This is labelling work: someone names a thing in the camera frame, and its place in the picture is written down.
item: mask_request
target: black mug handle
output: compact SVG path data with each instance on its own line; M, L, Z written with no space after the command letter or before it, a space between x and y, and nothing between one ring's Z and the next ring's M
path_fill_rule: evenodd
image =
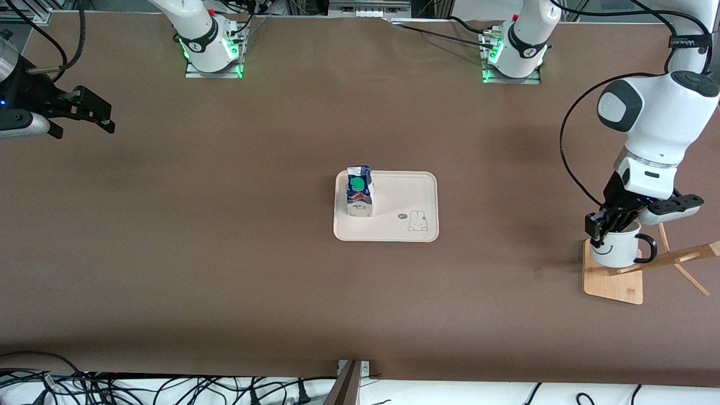
M644 233L638 233L637 235L635 235L635 237L646 241L647 244L650 245L650 257L648 257L646 259L643 259L642 257L638 257L637 259L635 259L635 262L636 263L652 262L655 259L655 257L657 256L657 244L655 243L655 239L653 239L652 237L650 237Z

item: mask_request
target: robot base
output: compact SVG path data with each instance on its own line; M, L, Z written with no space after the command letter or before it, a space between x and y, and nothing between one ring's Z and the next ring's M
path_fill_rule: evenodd
M185 67L185 77L192 79L242 79L243 70L245 69L245 54L248 49L248 36L250 35L250 27L245 26L236 36L231 37L231 40L239 40L234 46L230 46L228 49L230 52L237 52L238 57L231 61L224 69L220 69L216 72L203 72L198 70L188 60L187 66Z
M504 83L504 84L540 84L540 69L535 68L530 76L517 79L502 74L498 68L490 63L490 58L494 57L493 53L497 52L499 42L502 38L502 27L495 25L489 30L485 30L482 34L477 35L480 43L488 43L494 46L493 49L480 47L480 61L482 63L482 82L483 83Z

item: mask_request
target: strap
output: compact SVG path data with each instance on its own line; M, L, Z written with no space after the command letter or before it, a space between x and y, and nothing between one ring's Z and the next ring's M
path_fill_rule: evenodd
M212 18L212 27L210 28L210 31L207 32L207 34L195 38L195 39L189 39L185 38L182 35L180 35L180 40L185 44L185 47L188 48L190 52L194 53L203 53L205 52L205 48L215 40L217 37L217 20Z
M542 50L542 48L545 48L545 44L547 43L547 41L545 41L542 44L530 45L523 42L517 35L515 35L515 24L511 25L508 30L508 39L510 40L510 44L513 45L513 48L518 50L522 59L534 58L535 55Z
M671 35L669 48L707 48L713 45L712 34Z

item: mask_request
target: black cable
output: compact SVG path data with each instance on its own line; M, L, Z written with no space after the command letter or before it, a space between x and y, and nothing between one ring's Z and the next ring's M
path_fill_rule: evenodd
M641 10L641 11L596 13L596 12L586 12L583 10L571 9L569 7L565 7L565 6L561 5L560 3L557 2L557 0L549 0L549 1L551 3L553 3L553 5L559 7L563 11L573 12L573 13L576 13L579 15L586 15L586 16L590 16L590 17L621 17L621 16L629 16L629 15L648 15L649 14L649 15L655 16L656 18L659 18L658 16L662 16L662 15L672 15L672 16L688 19L688 20L694 22L698 26L698 28L700 28L700 30L703 32L703 34L705 34L705 35L710 34L710 30L708 30L708 28L705 26L705 24L703 24L702 21L700 21L697 17L694 17L692 15L689 15L689 14L686 14L683 12L676 12L673 10L651 10L651 9L648 10L646 6L641 6L641 8L643 8L643 10ZM701 72L702 74L708 73L708 68L710 67L712 53L713 53L712 45L710 45L710 46L708 46L708 49L707 49L706 58L705 58L705 66L703 67L703 71Z
M75 55L73 55L73 58L70 59L69 62L60 65L61 73L73 67L75 63L78 63L80 56L83 54L83 49L85 48L85 32L87 26L85 23L85 9L83 8L82 1L78 3L78 16L80 18L80 37L78 38L78 47L75 49Z
M630 405L635 405L635 396L637 395L637 391L640 391L640 388L642 388L642 384L638 384L638 386L635 387L635 391L632 391L632 396L630 396ZM575 396L575 403L577 405L587 405L580 402L581 398L587 398L588 401L590 401L590 405L595 405L595 401L593 401L593 399L584 392L577 393Z
M311 377L311 378L303 378L302 381L303 381L303 382L308 382L308 381L313 381L313 380L330 380L330 379L337 379L337 378L335 378L335 377L332 377L332 378L328 378L328 377ZM292 382L290 382L290 383L268 383L267 385L273 385L273 384L281 384L281 386L278 387L278 388L275 388L274 390L270 390L270 391L266 392L266 393L265 393L264 395L262 395L262 396L259 396L259 397L258 397L258 400L262 400L263 398L267 397L268 395L272 394L273 392L280 391L280 390L282 390L282 389L284 389L284 388L287 388L287 387L289 387L289 386L293 386L294 384L297 384L297 381L292 381Z
M538 388L540 388L540 385L542 383L535 384L535 388L533 388L533 392L530 393L530 398L528 398L528 401L525 403L525 405L530 405L532 403L533 398L535 398L535 393L538 391Z
M565 135L565 125L567 124L567 119L570 118L570 115L572 114L572 111L575 110L575 107L576 107L584 98L586 98L586 97L588 96L588 94L592 93L592 92L593 92L595 89L597 89L598 87L600 87L600 86L602 86L602 85L604 85L604 84L610 83L611 81L618 80L618 79L625 79L626 77L635 77L635 76L641 76L641 77L656 77L656 76L658 76L658 75L657 75L657 74L637 72L637 73L630 73L630 74L621 74L621 75L619 75L619 76L611 77L611 78L609 78L609 79L606 79L606 80L601 81L600 83L596 84L595 86L590 87L585 93L582 93L582 95L581 95L580 97L578 97L578 98L575 100L574 103L572 103L572 106L571 106L570 109L567 111L567 114L565 114L565 118L563 118L563 120L562 120L562 125L560 126L560 157L562 158L562 164L565 166L565 170L567 171L567 173L568 173L568 174L570 175L570 177L572 178L572 181L574 181L575 184L577 184L577 186L580 187L580 189L582 190L582 192L584 192L585 195L587 195L588 198L590 198L595 204L599 205L599 206L602 207L602 208L605 208L606 210L610 210L610 211L613 211L613 212L618 213L618 214L630 213L632 210L619 210L618 208L608 207L607 205L601 203L597 198L593 197L592 194L590 194L590 192L588 191L588 189L585 188L585 186L582 185L582 183L581 183L580 180L575 176L575 174L572 173L572 170L570 169L570 166L567 164L567 159L565 158L565 149L564 149L564 146L563 146L563 139L564 139L564 135Z
M462 25L462 27L463 27L464 29L466 29L466 30L468 30L468 31L470 31L470 32L474 32L474 33L476 33L476 34L482 34L482 30L478 30L477 28L470 27L465 21L461 20L461 19L458 18L458 17L450 16L450 17L447 17L446 19L450 19L450 20L452 20L452 21L457 21L457 22L459 22L460 25Z
M595 405L595 401L593 401L593 399L590 398L590 396L584 392L580 392L575 396L575 403L577 403L577 405L586 405L586 404L583 404L582 402L580 402L580 399L583 397L587 398L588 401L590 401L590 405Z
M104 380L98 380L96 378L89 378L89 377L73 377L73 376L71 376L71 377L61 377L58 379L58 381L63 381L63 380L79 380L82 384L85 384L85 382L90 382L90 383L95 383L95 384L100 384L100 383L105 384L105 385L108 385L108 388L114 389L116 391L119 391L120 393L123 393L123 394L129 396L132 400L135 401L136 404L139 404L139 405L143 405L143 402L131 391L149 391L149 390L144 390L142 388L124 388L124 387L118 386L116 383L108 384L108 382L106 382ZM83 390L83 392L87 392L87 393L94 393L96 391L96 390L87 389L85 386L82 386L80 389ZM127 403L129 405L134 405L132 402L128 401L127 399L122 398L121 396L116 396L116 398L122 399L125 403Z
M51 44L55 46L55 48L58 49L58 52L60 53L60 57L63 59L63 65L68 62L68 55L65 53L65 50L62 46L58 43L58 41L55 40L55 38L51 37L48 33L42 30L42 28L38 27L34 22L32 22L31 19L27 18L25 14L23 14L13 3L12 1L7 1L7 5L12 9L15 14L18 15L23 21L25 21L25 24L28 24L32 29L37 31L40 35L45 37L46 40L50 41ZM60 72L53 78L53 83L55 83L57 80L60 79L60 77L63 76L63 72Z
M640 7L643 10L646 11L652 11L648 6L641 3L639 0L630 0L632 4L635 4L636 6ZM665 26L670 30L670 34L674 37L678 34L678 31L673 27L672 24L670 24L670 21L667 21L667 18L663 17L661 14L654 14L655 18L657 18L661 23L665 24ZM672 60L672 57L675 55L675 49L670 49L670 54L667 56L667 59L665 59L665 66L663 67L663 70L665 73L670 73L670 61Z
M163 389L165 389L165 386L168 385L169 383L171 383L171 382L173 382L173 381L175 381L175 380L179 380L179 379L180 379L180 378L170 378L170 379L168 379L167 381L165 381L164 383L162 383L162 384L160 385L160 388L155 392L155 396L153 397L153 405L157 405L157 403L158 403L158 397L160 396L160 392L161 392Z
M640 388L642 388L642 384L638 384L635 391L632 391L632 395L630 396L630 405L635 405L635 396L637 395L637 391L640 391Z
M255 14L250 14L248 19L245 21L245 24L242 27L236 29L235 31L230 31L230 35L235 35L239 32L242 32L250 24L250 21L253 19L253 17L255 17Z
M585 10L585 7L587 7L589 3L590 3L590 0L585 0L585 3L582 6L579 4L577 5L577 9L580 11L583 11L583 10ZM577 22L580 19L580 14L576 14L576 13L573 13L573 14L575 14L575 17L570 17L568 20L572 21L572 22Z
M476 46L480 46L480 47L488 48L488 49L491 49L491 48L492 48L492 45L491 45L491 44L486 44L486 43L479 43L479 42L475 42L475 41L463 40L463 39L451 37L451 36L445 35L445 34L438 34L437 32L425 31L425 30L421 30L420 28L415 28L415 27L408 27L407 25L397 25L397 26L398 26L398 27L405 28L406 30L412 30L412 31L422 32L423 34L434 35L434 36L436 36L436 37L440 37L440 38L445 38L445 39L448 39L448 40L457 41L457 42L459 42L459 43L469 43L470 45L476 45Z
M45 386L45 390L43 391L44 394L47 394L48 392L53 395L53 401L55 402L55 405L60 405L60 402L58 402L58 395L57 393L50 387L50 384L48 384L47 381L43 378L42 384ZM40 402L38 405L45 405L45 395L42 395L42 402Z
M235 401L232 403L232 405L236 405L238 402L240 402L240 400L243 398L243 396L245 395L246 392L252 391L252 390L256 390L257 388L262 388L262 387L264 387L264 386L267 386L267 384L266 384L266 385L262 385L262 386L257 386L257 387L255 387L255 384L257 384L258 382L260 382L261 380L263 380L265 377L260 377L260 378L258 378L258 380L255 380L255 378L256 378L256 377L253 377L253 378L250 380L250 385L249 385L247 388L243 389L243 392L240 393L240 395L238 395L237 398L235 398Z
M34 380L34 379L36 379L36 378L42 378L42 376L43 376L44 374L45 374L45 371L41 371L41 372L39 372L39 373L35 373L35 374L31 374L31 375L24 375L24 376L22 376L22 377L16 377L16 376L13 375L13 376L12 376L13 379L11 379L11 380L6 380L6 381L3 381L2 383L0 383L0 389L7 388L7 387L13 386L13 385L18 384L18 383L24 383L24 382L27 382L27 381L31 381L31 380Z

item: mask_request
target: brown table surface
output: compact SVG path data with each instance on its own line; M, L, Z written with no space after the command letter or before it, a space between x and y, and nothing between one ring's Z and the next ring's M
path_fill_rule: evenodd
M76 18L48 30L70 54ZM510 86L482 83L475 47L380 19L270 19L234 81L184 79L162 15L87 21L59 86L109 100L117 132L58 120L61 141L0 145L3 350L86 370L326 375L362 358L384 378L720 383L720 262L687 266L708 298L672 268L646 273L641 306L583 294L595 206L558 153L578 95L662 69L663 26L560 25L544 83ZM26 56L58 62L39 35ZM567 154L599 195L625 137L596 100ZM678 173L706 204L668 224L674 248L720 239L718 129ZM333 179L353 164L435 174L439 238L337 240Z

